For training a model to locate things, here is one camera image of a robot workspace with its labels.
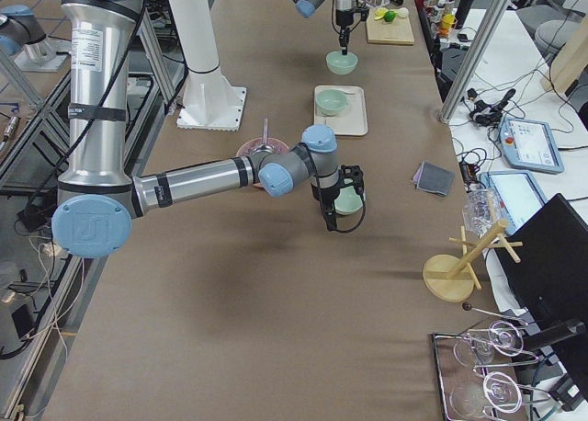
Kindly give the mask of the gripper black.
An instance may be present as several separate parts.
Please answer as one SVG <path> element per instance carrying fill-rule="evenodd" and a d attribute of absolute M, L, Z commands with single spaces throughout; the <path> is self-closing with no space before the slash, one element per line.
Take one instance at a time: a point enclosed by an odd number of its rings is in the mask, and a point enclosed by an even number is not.
<path fill-rule="evenodd" d="M 311 185 L 311 191 L 313 197 L 319 202 L 321 208 L 324 211 L 324 220 L 328 231 L 335 230 L 335 213 L 334 213 L 334 201 L 340 194 L 340 188 L 336 186 L 328 188 L 317 188 Z"/>
<path fill-rule="evenodd" d="M 342 49 L 342 55 L 348 54 L 349 33 L 348 30 L 353 24 L 352 10 L 334 10 L 334 26 L 338 35 L 339 45 Z"/>

